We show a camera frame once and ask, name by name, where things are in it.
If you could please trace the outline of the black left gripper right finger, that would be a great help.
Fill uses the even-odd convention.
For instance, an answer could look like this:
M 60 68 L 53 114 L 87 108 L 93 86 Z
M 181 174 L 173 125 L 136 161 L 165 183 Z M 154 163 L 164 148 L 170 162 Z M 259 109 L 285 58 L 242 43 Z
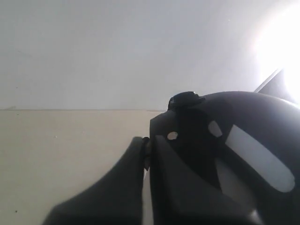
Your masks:
M 156 225 L 258 225 L 260 218 L 201 179 L 163 136 L 154 139 L 151 162 Z

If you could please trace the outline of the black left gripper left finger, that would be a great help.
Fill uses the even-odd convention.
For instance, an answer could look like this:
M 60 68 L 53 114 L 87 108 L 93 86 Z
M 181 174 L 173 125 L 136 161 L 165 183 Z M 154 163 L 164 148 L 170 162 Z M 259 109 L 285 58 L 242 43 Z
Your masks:
M 134 137 L 99 181 L 53 207 L 45 225 L 140 225 L 143 219 L 143 138 Z

